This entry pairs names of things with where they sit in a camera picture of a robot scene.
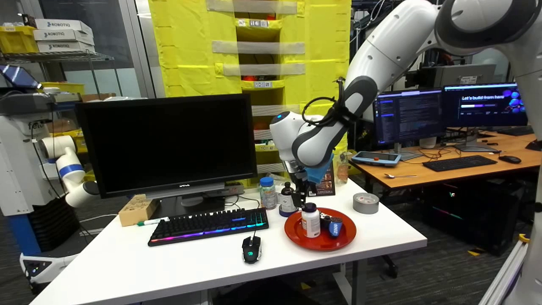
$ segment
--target wooden block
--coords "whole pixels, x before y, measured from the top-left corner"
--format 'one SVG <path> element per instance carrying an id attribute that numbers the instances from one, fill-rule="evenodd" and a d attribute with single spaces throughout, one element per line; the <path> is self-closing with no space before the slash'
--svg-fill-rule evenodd
<path id="1" fill-rule="evenodd" d="M 148 200 L 145 195 L 135 195 L 119 212 L 120 224 L 135 225 L 148 220 L 158 206 L 158 200 Z"/>

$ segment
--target marker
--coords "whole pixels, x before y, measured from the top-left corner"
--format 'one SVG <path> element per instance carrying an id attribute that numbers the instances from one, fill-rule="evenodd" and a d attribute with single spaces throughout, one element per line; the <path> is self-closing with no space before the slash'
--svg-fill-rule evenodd
<path id="1" fill-rule="evenodd" d="M 141 226 L 146 226 L 146 225 L 157 224 L 161 220 L 169 221 L 169 217 L 162 217 L 162 218 L 157 218 L 157 219 L 150 219 L 150 220 L 140 221 L 140 222 L 137 223 L 137 225 L 141 227 Z"/>

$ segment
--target wooden desk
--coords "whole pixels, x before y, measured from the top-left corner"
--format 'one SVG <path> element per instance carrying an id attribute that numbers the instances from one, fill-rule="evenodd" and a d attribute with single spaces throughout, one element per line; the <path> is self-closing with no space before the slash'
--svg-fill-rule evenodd
<path id="1" fill-rule="evenodd" d="M 379 182 L 387 189 L 399 189 L 399 188 L 409 188 L 415 186 L 428 185 L 433 183 L 446 182 L 456 179 L 464 179 L 466 177 L 475 177 L 475 176 L 484 176 L 492 175 L 496 173 L 503 173 L 507 171 L 517 171 L 523 169 L 536 168 L 540 166 L 542 161 L 542 152 L 525 149 L 525 146 L 533 140 L 536 136 L 534 134 L 525 135 L 525 136 L 508 136 L 501 135 L 493 132 L 483 132 L 486 135 L 493 135 L 494 137 L 487 137 L 484 140 L 488 140 L 489 143 L 497 142 L 498 146 L 493 146 L 495 149 L 502 150 L 501 155 L 510 155 L 515 156 L 521 159 L 519 164 L 511 164 L 499 160 L 499 155 L 494 154 L 490 155 L 487 152 L 462 152 L 461 156 L 472 156 L 472 155 L 481 155 L 486 158 L 496 160 L 498 163 L 487 166 L 478 166 L 465 169 L 456 169 L 456 170 L 447 170 L 447 171 L 432 171 L 431 169 L 423 166 L 422 162 L 430 161 L 429 158 L 421 156 L 418 158 L 410 159 L 406 162 L 400 162 L 396 167 L 380 167 L 380 166 L 371 166 L 366 164 L 357 164 L 351 161 L 349 156 L 350 164 L 359 169 L 362 173 L 366 175 L 365 189 L 368 192 L 371 192 L 372 187 L 370 186 L 371 180 Z M 418 153 L 419 147 L 405 148 L 405 151 L 413 151 Z M 445 148 L 449 150 L 442 151 L 444 153 L 439 160 L 451 159 L 459 157 L 459 151 L 454 147 Z M 424 149 L 425 153 L 436 153 L 439 148 L 433 150 Z M 417 175 L 417 177 L 404 177 L 404 178 L 395 178 L 390 179 L 385 177 L 384 174 L 390 174 L 394 176 L 398 175 Z"/>

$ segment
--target plastic bottle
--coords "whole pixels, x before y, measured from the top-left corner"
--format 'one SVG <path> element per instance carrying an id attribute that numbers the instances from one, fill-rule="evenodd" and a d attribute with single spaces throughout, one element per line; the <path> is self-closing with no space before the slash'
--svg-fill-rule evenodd
<path id="1" fill-rule="evenodd" d="M 275 184 L 273 178 L 263 177 L 260 179 L 260 198 L 266 209 L 274 209 L 277 203 Z"/>
<path id="2" fill-rule="evenodd" d="M 303 233 L 308 238 L 320 236 L 320 212 L 312 202 L 305 203 L 305 208 L 301 212 L 301 224 Z"/>
<path id="3" fill-rule="evenodd" d="M 284 183 L 284 188 L 280 191 L 278 195 L 280 207 L 279 213 L 284 217 L 289 217 L 293 213 L 298 211 L 298 208 L 294 206 L 294 200 L 292 199 L 292 194 L 294 189 L 290 187 L 292 185 L 290 182 Z"/>

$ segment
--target computer tower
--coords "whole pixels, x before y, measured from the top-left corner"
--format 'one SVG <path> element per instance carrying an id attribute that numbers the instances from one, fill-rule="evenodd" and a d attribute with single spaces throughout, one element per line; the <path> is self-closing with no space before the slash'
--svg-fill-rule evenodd
<path id="1" fill-rule="evenodd" d="M 499 256 L 512 241 L 520 191 L 516 182 L 484 180 L 424 187 L 423 221 Z"/>

